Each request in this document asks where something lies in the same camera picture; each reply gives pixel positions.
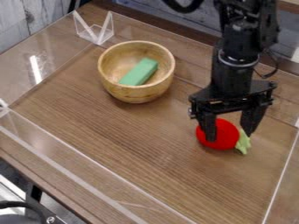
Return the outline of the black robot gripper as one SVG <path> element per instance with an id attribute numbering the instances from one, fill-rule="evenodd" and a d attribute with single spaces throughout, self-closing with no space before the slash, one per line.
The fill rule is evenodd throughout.
<path id="1" fill-rule="evenodd" d="M 189 97 L 190 117 L 201 119 L 201 128 L 209 142 L 217 141 L 217 116 L 242 112 L 241 126 L 250 137 L 257 131 L 267 108 L 273 105 L 277 84 L 267 79 L 277 74 L 261 73 L 257 69 L 259 57 L 254 61 L 231 59 L 222 49 L 213 53 L 211 78 L 209 86 Z"/>

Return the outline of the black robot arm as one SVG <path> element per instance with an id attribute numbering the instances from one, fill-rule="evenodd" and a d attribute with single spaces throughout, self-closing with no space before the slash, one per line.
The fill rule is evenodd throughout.
<path id="1" fill-rule="evenodd" d="M 250 135 L 273 105 L 277 83 L 258 79 L 261 53 L 278 42 L 277 0 L 214 0 L 222 38 L 214 46 L 210 85 L 190 95 L 190 117 L 210 142 L 217 140 L 217 117 L 239 111 L 241 127 Z"/>

